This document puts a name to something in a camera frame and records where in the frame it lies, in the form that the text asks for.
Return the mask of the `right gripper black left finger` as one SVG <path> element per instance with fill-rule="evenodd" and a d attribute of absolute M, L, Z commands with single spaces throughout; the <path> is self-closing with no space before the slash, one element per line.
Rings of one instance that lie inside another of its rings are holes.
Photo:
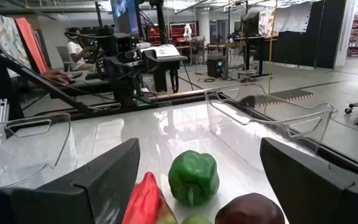
<path fill-rule="evenodd" d="M 139 161 L 130 138 L 37 189 L 0 190 L 0 224 L 121 224 Z"/>

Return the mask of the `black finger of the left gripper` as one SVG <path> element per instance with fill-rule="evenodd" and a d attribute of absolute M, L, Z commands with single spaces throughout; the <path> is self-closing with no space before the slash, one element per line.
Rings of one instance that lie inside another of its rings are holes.
<path fill-rule="evenodd" d="M 144 72 L 150 73 L 158 69 L 159 61 L 157 60 L 157 53 L 154 49 L 144 50 L 142 52 L 141 58 Z"/>
<path fill-rule="evenodd" d="M 130 65 L 120 62 L 116 57 L 105 58 L 105 71 L 111 83 L 129 76 L 133 69 Z"/>

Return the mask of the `bright red long pepper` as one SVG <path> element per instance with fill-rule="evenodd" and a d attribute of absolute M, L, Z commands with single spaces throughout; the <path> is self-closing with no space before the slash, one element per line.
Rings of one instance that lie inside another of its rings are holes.
<path fill-rule="evenodd" d="M 152 172 L 146 172 L 132 191 L 122 224 L 155 224 L 160 191 Z"/>

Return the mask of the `dark red apple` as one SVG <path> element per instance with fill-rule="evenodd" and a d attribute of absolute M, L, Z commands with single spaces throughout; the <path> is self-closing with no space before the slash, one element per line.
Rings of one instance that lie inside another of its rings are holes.
<path fill-rule="evenodd" d="M 266 196 L 249 193 L 238 196 L 223 206 L 215 224 L 285 224 L 282 209 Z"/>

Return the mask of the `green bell pepper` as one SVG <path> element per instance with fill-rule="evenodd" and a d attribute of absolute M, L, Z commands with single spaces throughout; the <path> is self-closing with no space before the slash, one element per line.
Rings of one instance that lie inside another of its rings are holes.
<path fill-rule="evenodd" d="M 213 198 L 220 185 L 215 158 L 188 150 L 178 155 L 168 172 L 173 197 L 188 207 L 198 207 Z"/>

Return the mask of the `green lime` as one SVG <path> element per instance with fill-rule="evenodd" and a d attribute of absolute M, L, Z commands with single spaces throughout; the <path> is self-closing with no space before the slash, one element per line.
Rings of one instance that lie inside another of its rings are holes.
<path fill-rule="evenodd" d="M 200 214 L 193 214 L 186 217 L 181 224 L 212 224 L 206 217 Z"/>

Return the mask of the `computer monitor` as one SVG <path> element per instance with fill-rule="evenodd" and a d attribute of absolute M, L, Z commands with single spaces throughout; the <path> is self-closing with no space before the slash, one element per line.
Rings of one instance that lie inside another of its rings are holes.
<path fill-rule="evenodd" d="M 135 0 L 110 0 L 114 26 L 118 33 L 139 36 Z"/>

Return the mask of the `person's hand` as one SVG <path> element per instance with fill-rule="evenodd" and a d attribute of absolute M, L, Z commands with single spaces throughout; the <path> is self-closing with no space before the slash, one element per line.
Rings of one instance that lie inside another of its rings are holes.
<path fill-rule="evenodd" d="M 70 80 L 70 75 L 68 73 L 62 72 L 60 70 L 48 70 L 42 74 L 41 77 L 46 78 L 48 80 L 53 80 L 58 83 L 68 85 Z"/>

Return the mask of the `clear plastic bin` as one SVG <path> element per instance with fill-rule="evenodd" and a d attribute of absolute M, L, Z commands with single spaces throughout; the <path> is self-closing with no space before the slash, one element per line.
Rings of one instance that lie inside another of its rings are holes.
<path fill-rule="evenodd" d="M 320 103 L 308 107 L 268 94 L 262 85 L 243 83 L 204 91 L 210 121 L 216 124 L 219 113 L 237 124 L 260 126 L 316 153 L 322 143 L 334 106 Z"/>
<path fill-rule="evenodd" d="M 35 189 L 76 167 L 68 113 L 0 123 L 0 189 Z"/>

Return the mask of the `red panel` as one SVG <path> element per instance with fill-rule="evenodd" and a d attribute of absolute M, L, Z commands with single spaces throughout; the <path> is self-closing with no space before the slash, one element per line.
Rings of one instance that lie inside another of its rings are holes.
<path fill-rule="evenodd" d="M 35 36 L 32 26 L 25 18 L 15 18 L 15 22 L 19 28 L 20 35 L 25 42 L 24 45 L 27 47 L 29 60 L 35 70 L 39 73 L 49 71 L 42 49 L 40 48 L 40 44 Z"/>

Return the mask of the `black standing desk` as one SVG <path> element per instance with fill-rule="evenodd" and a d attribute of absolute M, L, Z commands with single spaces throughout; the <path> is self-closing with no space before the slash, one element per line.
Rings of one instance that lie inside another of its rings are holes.
<path fill-rule="evenodd" d="M 267 77 L 269 74 L 263 72 L 264 62 L 262 60 L 262 57 L 264 56 L 264 47 L 267 42 L 268 40 L 261 36 L 235 38 L 234 42 L 208 44 L 207 55 L 220 55 L 224 57 L 224 78 L 228 78 L 231 70 L 237 70 L 237 79 L 240 79 L 242 75 L 249 77 L 250 79 Z M 256 65 L 255 68 L 250 67 L 252 46 L 258 47 L 256 52 L 260 54 L 259 64 Z M 232 65 L 234 52 L 236 50 L 239 50 L 242 55 L 242 63 Z"/>

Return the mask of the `patterned hanging cloth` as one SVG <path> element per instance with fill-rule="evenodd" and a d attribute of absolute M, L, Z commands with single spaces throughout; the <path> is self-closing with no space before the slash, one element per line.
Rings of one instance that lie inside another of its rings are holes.
<path fill-rule="evenodd" d="M 17 24 L 11 17 L 0 15 L 0 44 L 11 57 L 31 68 Z"/>

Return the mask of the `white hanging cloth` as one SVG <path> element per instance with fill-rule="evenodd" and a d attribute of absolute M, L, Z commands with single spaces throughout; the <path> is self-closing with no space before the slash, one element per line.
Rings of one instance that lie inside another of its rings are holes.
<path fill-rule="evenodd" d="M 278 7 L 277 10 L 260 11 L 257 27 L 259 35 L 270 38 L 271 34 L 276 37 L 281 32 L 306 32 L 312 4 L 307 1 L 288 7 Z"/>

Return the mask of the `black diagonal frame strut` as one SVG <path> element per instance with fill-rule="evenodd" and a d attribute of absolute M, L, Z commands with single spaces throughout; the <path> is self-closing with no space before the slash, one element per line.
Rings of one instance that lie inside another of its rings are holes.
<path fill-rule="evenodd" d="M 66 93 L 59 90 L 57 87 L 50 84 L 46 79 L 28 69 L 26 66 L 21 65 L 19 61 L 8 55 L 0 45 L 0 85 L 2 86 L 1 94 L 7 97 L 11 102 L 11 108 L 17 111 L 17 115 L 22 117 L 22 111 L 17 99 L 15 99 L 16 92 L 11 84 L 11 78 L 8 70 L 13 70 L 26 80 L 38 85 L 48 93 L 57 95 L 59 99 L 66 104 L 72 106 L 74 109 L 81 113 L 91 114 L 94 109 L 87 107 L 85 104 L 74 100 Z"/>

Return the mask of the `black partition wall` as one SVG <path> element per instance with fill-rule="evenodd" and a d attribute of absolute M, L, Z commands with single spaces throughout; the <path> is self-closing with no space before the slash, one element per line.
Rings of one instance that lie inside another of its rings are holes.
<path fill-rule="evenodd" d="M 272 44 L 272 61 L 334 68 L 346 0 L 321 0 L 311 5 L 305 32 L 281 32 Z"/>

